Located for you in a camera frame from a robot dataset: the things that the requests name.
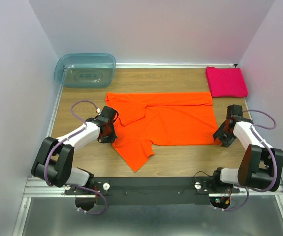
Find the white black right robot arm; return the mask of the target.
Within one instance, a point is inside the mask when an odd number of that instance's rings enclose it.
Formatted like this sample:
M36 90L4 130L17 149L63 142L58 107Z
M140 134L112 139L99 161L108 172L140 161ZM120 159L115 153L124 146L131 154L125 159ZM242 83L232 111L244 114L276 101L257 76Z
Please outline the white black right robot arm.
M240 105L227 107L226 120L213 134L213 139L229 147L238 139L245 154L238 169L219 167L213 172L210 187L220 193L228 186L240 186L257 192L275 192L279 188L283 151L272 147L256 130L257 125L243 117Z

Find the orange t shirt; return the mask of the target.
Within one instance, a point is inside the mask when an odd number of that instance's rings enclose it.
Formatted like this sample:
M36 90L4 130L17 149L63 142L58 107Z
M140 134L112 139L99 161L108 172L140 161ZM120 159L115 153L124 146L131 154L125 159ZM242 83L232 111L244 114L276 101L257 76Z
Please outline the orange t shirt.
M213 99L196 93L107 93L106 105L119 116L112 147L137 172L154 154L152 145L216 145Z

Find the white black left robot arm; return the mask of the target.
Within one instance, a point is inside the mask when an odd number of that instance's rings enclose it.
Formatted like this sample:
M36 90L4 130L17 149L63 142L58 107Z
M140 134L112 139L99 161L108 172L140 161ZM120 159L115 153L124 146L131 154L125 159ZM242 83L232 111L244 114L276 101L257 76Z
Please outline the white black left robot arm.
M98 110L98 115L83 121L74 131L58 138L46 137L40 146L31 174L49 186L76 185L82 194L92 191L94 175L81 168L74 168L76 151L91 141L112 143L117 138L114 123L119 113L108 106Z

